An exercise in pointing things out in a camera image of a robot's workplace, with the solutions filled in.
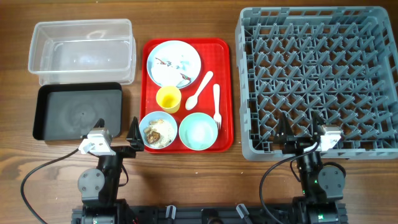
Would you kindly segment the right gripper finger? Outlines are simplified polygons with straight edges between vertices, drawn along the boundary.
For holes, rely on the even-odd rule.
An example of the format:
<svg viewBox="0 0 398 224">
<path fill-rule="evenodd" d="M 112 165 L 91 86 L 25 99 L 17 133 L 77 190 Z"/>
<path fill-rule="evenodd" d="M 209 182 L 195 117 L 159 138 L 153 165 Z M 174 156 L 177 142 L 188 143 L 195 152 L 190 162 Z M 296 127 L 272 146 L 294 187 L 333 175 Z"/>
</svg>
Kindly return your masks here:
<svg viewBox="0 0 398 224">
<path fill-rule="evenodd" d="M 316 111 L 312 111 L 312 136 L 317 137 L 320 133 L 320 126 L 324 125 L 323 118 Z"/>
<path fill-rule="evenodd" d="M 294 136 L 294 133 L 289 124 L 289 120 L 287 119 L 285 113 L 282 113 L 279 116 L 279 122 L 276 127 L 276 131 L 275 131 L 275 138 L 282 139 L 282 138 L 292 137 L 292 136 Z"/>
</svg>

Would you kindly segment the light blue bowl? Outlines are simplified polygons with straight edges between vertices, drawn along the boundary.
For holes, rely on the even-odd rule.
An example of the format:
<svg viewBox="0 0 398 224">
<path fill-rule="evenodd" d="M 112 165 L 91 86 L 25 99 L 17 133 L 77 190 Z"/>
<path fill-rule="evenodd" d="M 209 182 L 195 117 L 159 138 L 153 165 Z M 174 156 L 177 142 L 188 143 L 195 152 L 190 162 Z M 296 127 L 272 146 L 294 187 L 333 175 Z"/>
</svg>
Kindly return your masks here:
<svg viewBox="0 0 398 224">
<path fill-rule="evenodd" d="M 143 117 L 141 122 L 140 122 L 140 124 L 139 124 L 139 129 L 140 129 L 140 132 L 141 132 L 142 137 L 144 139 L 144 144 L 147 147 L 149 147 L 149 148 L 151 148 L 151 147 L 148 145 L 148 143 L 146 141 L 146 137 L 145 137 L 145 134 L 144 134 L 144 129 L 149 125 L 150 121 L 157 120 L 157 119 L 164 119 L 164 120 L 169 121 L 172 124 L 172 126 L 173 126 L 173 128 L 175 130 L 174 137 L 176 138 L 176 136 L 177 136 L 177 131 L 178 131 L 177 123 L 176 123 L 176 121 L 174 120 L 174 118 L 170 114 L 168 114 L 166 112 L 163 112 L 163 111 L 151 112 L 151 113 L 147 114 L 145 117 Z"/>
</svg>

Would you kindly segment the rice and food scraps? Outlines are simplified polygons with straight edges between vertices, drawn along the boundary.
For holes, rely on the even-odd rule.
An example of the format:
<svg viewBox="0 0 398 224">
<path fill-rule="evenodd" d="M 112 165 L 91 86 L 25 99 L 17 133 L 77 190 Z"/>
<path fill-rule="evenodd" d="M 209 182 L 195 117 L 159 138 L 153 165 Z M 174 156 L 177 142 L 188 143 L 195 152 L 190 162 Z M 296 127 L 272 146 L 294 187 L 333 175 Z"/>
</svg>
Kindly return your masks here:
<svg viewBox="0 0 398 224">
<path fill-rule="evenodd" d="M 148 145 L 155 149 L 168 146 L 175 138 L 175 130 L 172 124 L 164 119 L 150 121 L 144 129 L 144 134 Z"/>
</svg>

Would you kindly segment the yellow plastic cup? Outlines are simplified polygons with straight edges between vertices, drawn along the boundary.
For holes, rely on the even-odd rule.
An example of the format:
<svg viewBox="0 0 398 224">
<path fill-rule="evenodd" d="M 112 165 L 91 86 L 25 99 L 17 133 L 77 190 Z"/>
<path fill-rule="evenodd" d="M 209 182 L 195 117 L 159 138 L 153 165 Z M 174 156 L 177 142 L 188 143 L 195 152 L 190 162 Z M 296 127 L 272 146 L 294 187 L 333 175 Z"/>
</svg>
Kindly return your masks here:
<svg viewBox="0 0 398 224">
<path fill-rule="evenodd" d="M 180 108 L 182 94 L 176 86 L 164 86 L 157 91 L 155 99 L 165 112 L 174 114 Z"/>
</svg>

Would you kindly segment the mint green bowl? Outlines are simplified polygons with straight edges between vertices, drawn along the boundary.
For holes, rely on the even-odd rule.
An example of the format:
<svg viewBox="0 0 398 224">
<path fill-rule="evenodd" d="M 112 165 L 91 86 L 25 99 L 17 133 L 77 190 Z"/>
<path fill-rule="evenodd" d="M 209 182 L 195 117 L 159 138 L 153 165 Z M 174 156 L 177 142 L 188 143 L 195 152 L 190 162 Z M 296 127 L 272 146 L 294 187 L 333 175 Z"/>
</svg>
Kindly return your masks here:
<svg viewBox="0 0 398 224">
<path fill-rule="evenodd" d="M 218 127 L 205 113 L 192 113 L 180 123 L 178 135 L 184 146 L 194 151 L 209 149 L 218 138 Z"/>
</svg>

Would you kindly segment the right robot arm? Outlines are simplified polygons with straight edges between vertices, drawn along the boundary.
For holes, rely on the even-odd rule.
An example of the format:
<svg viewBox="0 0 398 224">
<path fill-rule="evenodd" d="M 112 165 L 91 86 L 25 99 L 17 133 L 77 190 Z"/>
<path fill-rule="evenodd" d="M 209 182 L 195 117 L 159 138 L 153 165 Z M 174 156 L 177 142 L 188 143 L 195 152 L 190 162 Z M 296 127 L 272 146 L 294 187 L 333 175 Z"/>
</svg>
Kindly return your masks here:
<svg viewBox="0 0 398 224">
<path fill-rule="evenodd" d="M 310 136 L 296 136 L 286 115 L 282 114 L 274 142 L 283 147 L 283 154 L 292 154 L 297 162 L 303 195 L 295 197 L 289 210 L 290 223 L 345 223 L 345 209 L 338 205 L 343 198 L 345 169 L 335 162 L 323 162 L 321 153 L 332 149 L 341 139 L 342 131 L 326 124 L 319 115 L 312 115 Z"/>
</svg>

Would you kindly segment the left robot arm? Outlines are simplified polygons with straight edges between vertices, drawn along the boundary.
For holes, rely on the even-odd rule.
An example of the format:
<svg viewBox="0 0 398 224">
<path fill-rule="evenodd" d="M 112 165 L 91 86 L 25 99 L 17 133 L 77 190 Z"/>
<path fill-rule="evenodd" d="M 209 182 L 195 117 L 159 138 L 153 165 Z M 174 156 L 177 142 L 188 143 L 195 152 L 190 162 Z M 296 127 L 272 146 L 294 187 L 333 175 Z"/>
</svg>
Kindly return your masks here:
<svg viewBox="0 0 398 224">
<path fill-rule="evenodd" d="M 138 223 L 138 217 L 125 199 L 118 199 L 118 189 L 123 159 L 135 158 L 137 152 L 144 150 L 144 141 L 139 130 L 137 118 L 133 118 L 126 140 L 127 146 L 112 146 L 113 136 L 99 119 L 90 132 L 82 137 L 78 150 L 82 154 L 98 157 L 94 169 L 84 171 L 78 178 L 83 207 L 74 210 L 72 223 Z"/>
</svg>

